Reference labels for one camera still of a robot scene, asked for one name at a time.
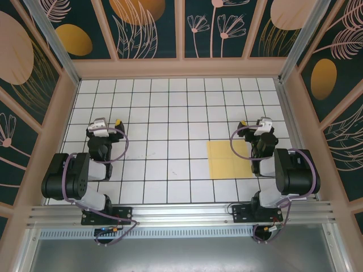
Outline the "long aluminium mounting rail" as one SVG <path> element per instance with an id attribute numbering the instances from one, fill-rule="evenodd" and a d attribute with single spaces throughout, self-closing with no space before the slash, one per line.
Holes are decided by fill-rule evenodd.
<path id="1" fill-rule="evenodd" d="M 134 205 L 132 219 L 139 227 L 204 227 L 233 225 L 226 203 Z M 82 212 L 74 205 L 34 206 L 26 219 L 28 228 L 81 227 Z M 334 223 L 337 216 L 328 201 L 293 202 L 289 224 Z"/>

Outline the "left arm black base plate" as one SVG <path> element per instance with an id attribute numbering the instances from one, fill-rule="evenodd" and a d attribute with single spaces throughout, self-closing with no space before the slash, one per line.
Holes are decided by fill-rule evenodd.
<path id="1" fill-rule="evenodd" d="M 132 218 L 132 208 L 131 207 L 113 207 L 110 216 L 117 218 L 131 219 Z M 104 216 L 95 214 L 91 211 L 82 211 L 81 225 L 82 226 L 110 226 L 124 224 L 130 225 L 131 222 L 118 222 L 116 220 L 106 218 Z"/>

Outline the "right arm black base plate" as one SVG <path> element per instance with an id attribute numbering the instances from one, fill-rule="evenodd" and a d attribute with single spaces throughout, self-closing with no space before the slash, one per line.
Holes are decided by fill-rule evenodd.
<path id="1" fill-rule="evenodd" d="M 232 215 L 234 223 L 273 223 L 283 221 L 282 211 L 276 208 L 257 207 L 249 204 L 233 205 Z"/>

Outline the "aluminium frame post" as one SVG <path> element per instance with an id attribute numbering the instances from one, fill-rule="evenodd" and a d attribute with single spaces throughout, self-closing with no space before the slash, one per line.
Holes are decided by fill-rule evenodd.
<path id="1" fill-rule="evenodd" d="M 330 2 L 331 0 L 316 0 L 309 17 L 298 34 L 297 39 L 288 54 L 285 64 L 278 75 L 278 81 L 280 84 L 283 84 L 293 71 L 298 59 L 303 53 L 305 47 L 307 47 L 320 21 L 324 17 Z"/>
<path id="2" fill-rule="evenodd" d="M 50 46 L 53 48 L 57 58 L 62 63 L 63 68 L 68 73 L 70 79 L 78 87 L 80 77 L 75 69 L 75 66 L 73 65 L 71 58 L 69 57 L 67 51 L 62 45 L 61 40 L 56 34 L 51 22 L 46 17 L 46 14 L 43 12 L 43 8 L 37 0 L 24 0 L 24 3 L 27 6 L 30 14 L 35 19 L 35 22 L 41 29 L 42 33 L 49 41 Z"/>

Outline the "aluminium side rail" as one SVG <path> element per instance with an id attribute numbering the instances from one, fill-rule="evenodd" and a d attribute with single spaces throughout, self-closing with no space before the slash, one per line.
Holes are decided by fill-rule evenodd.
<path id="1" fill-rule="evenodd" d="M 310 152 L 302 148 L 285 88 L 278 83 L 276 90 L 292 143 L 292 148 L 277 148 L 274 151 L 276 186 L 282 196 L 277 205 L 284 207 L 291 201 L 307 198 L 319 190 L 320 183 Z"/>

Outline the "grey metal shelf panel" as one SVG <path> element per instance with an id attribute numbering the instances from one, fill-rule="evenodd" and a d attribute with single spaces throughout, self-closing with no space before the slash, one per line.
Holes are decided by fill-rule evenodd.
<path id="1" fill-rule="evenodd" d="M 322 226 L 288 226 L 268 244 L 250 237 L 40 240 L 30 272 L 347 272 Z"/>

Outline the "yellow cloth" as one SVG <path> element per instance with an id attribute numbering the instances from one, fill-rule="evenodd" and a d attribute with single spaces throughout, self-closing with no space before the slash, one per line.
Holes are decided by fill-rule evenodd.
<path id="1" fill-rule="evenodd" d="M 233 153 L 229 140 L 208 141 L 209 174 L 212 180 L 248 179 L 254 175 L 251 162 Z"/>

